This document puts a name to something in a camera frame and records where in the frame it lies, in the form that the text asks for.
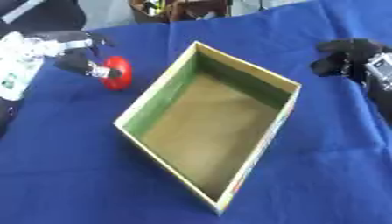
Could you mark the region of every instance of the background object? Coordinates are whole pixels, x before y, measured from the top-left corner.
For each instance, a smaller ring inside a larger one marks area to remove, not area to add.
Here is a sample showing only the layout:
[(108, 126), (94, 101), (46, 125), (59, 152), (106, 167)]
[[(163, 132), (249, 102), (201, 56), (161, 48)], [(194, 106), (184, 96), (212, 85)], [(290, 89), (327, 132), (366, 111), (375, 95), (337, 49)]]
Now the background object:
[[(263, 0), (267, 8), (305, 0)], [(134, 15), (127, 0), (79, 0), (87, 14), (85, 29), (126, 25), (134, 22)], [(239, 16), (258, 11), (259, 0), (233, 0), (232, 15)]]

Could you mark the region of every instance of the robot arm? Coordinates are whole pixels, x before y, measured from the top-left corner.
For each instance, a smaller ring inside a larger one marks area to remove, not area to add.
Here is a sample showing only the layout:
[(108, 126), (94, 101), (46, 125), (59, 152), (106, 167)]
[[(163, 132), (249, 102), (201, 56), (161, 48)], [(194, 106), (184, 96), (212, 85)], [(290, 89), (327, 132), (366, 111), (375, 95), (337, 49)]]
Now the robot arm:
[(337, 39), (317, 48), (330, 55), (313, 62), (313, 72), (319, 76), (341, 75), (362, 85), (392, 125), (392, 48), (364, 38)]
[(130, 65), (112, 57), (105, 66), (86, 57), (85, 49), (99, 55), (98, 46), (113, 46), (107, 38), (84, 31), (56, 31), (24, 37), (11, 32), (0, 40), (0, 137), (18, 112), (25, 90), (42, 67), (45, 58), (55, 58), (55, 66), (87, 77), (101, 79), (114, 90), (131, 81)]

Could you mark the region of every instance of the blue cloth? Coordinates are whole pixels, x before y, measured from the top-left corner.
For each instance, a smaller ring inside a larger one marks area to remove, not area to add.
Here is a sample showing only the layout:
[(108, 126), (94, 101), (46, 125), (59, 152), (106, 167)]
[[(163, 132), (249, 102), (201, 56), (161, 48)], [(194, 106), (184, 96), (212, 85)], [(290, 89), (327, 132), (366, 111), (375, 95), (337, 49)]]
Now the blue cloth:
[[(389, 0), (325, 0), (243, 17), (100, 30), (133, 64), (130, 89), (43, 68), (0, 141), (0, 223), (392, 223), (390, 130), (362, 90), (318, 78), (314, 46), (392, 45)], [(111, 124), (194, 40), (303, 84), (228, 210), (215, 216)]]

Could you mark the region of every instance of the red ball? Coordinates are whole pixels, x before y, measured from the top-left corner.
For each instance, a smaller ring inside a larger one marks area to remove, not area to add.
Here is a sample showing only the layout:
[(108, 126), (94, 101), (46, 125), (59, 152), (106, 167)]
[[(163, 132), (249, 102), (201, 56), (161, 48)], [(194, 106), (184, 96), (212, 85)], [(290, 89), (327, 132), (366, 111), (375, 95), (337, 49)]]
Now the red ball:
[(112, 90), (122, 90), (127, 88), (132, 81), (132, 68), (130, 63), (123, 57), (109, 57), (103, 62), (105, 67), (117, 69), (122, 76), (116, 78), (101, 78), (101, 82), (106, 88)]

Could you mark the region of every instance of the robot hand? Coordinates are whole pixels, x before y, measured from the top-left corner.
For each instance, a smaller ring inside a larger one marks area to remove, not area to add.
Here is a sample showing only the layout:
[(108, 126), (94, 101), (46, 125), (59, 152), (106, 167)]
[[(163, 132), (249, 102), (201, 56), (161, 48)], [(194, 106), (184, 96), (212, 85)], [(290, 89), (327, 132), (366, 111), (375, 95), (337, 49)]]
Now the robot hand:
[(367, 88), (367, 96), (392, 124), (392, 48), (364, 39), (338, 39), (320, 43), (317, 49), (330, 53), (311, 64), (321, 77), (345, 76)]

